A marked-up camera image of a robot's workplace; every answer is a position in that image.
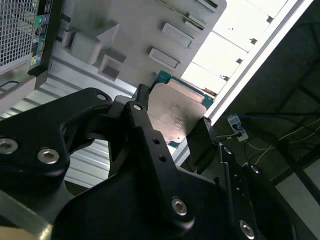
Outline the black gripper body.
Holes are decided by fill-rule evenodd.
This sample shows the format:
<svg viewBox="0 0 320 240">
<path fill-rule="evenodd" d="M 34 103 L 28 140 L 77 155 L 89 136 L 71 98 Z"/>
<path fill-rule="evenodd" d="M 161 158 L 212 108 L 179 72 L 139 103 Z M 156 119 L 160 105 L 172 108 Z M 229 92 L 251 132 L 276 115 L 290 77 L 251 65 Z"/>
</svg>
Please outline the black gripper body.
<svg viewBox="0 0 320 240">
<path fill-rule="evenodd" d="M 181 231 L 161 214 L 152 185 L 137 168 L 73 198 L 53 225 L 56 240 L 230 240 L 226 206 L 212 180 L 179 169 L 195 221 Z"/>
</svg>

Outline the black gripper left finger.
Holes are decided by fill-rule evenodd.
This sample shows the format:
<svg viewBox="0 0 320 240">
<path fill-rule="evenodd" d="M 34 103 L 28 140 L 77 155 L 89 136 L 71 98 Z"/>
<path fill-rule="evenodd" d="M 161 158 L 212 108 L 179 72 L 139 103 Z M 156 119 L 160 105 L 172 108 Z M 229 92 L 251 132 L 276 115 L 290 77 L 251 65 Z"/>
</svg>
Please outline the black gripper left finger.
<svg viewBox="0 0 320 240">
<path fill-rule="evenodd" d="M 0 123 L 0 187 L 12 194 L 42 197 L 63 182 L 72 153 L 94 140 L 108 142 L 109 178 L 133 168 L 151 184 L 160 212 L 174 229 L 188 231 L 195 217 L 187 208 L 179 171 L 163 135 L 148 116 L 150 90 L 113 101 L 86 88 L 12 116 Z"/>
</svg>

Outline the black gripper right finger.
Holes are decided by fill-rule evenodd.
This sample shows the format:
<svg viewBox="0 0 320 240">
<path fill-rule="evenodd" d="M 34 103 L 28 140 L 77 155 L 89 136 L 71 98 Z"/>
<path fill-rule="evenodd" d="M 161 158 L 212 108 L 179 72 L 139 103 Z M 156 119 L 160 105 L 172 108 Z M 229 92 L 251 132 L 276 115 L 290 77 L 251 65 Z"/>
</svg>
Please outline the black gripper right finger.
<svg viewBox="0 0 320 240">
<path fill-rule="evenodd" d="M 237 163 L 233 152 L 218 141 L 208 118 L 202 117 L 186 139 L 195 173 L 213 165 L 213 180 L 237 239 L 298 239 L 290 205 L 255 165 Z"/>
</svg>

